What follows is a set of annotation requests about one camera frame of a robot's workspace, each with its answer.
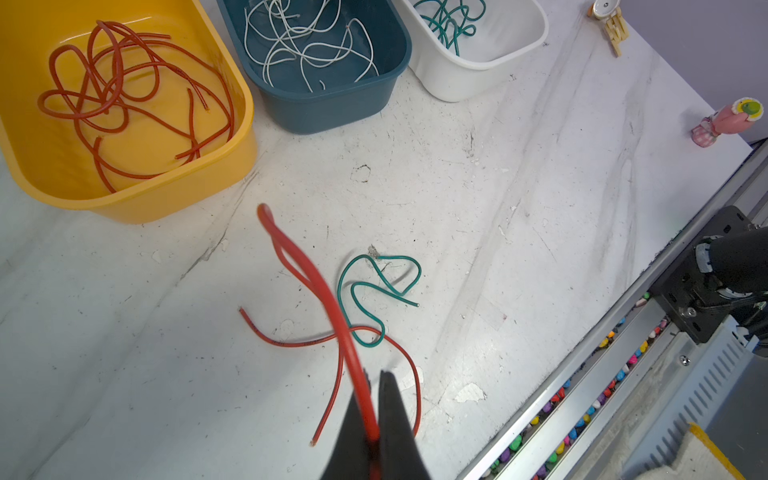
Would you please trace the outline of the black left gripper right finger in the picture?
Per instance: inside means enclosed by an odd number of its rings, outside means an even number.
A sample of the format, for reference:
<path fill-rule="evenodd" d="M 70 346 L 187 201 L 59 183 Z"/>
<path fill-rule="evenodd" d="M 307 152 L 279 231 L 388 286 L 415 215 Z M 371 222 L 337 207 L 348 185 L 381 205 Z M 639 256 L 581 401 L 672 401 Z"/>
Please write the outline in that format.
<path fill-rule="evenodd" d="M 400 390 L 392 373 L 381 372 L 378 395 L 381 478 L 429 480 L 429 473 L 417 449 Z"/>

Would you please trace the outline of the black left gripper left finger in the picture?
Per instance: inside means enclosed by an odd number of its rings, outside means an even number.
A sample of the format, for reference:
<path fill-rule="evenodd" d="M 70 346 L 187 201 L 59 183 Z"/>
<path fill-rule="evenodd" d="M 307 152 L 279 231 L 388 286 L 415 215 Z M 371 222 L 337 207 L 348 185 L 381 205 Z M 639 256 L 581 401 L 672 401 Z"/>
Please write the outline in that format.
<path fill-rule="evenodd" d="M 369 480 L 371 449 L 355 394 L 352 394 L 343 422 L 321 475 L 322 480 Z"/>

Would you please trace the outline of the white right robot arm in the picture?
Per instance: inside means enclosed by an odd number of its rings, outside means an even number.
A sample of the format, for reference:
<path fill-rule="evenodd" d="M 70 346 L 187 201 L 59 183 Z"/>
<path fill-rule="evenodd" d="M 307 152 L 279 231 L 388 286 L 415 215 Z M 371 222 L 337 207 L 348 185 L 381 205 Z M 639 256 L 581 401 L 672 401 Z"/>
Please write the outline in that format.
<path fill-rule="evenodd" d="M 766 340 L 767 232 L 726 206 L 679 236 L 460 477 L 636 479 L 670 465 L 691 424 L 727 416 Z"/>

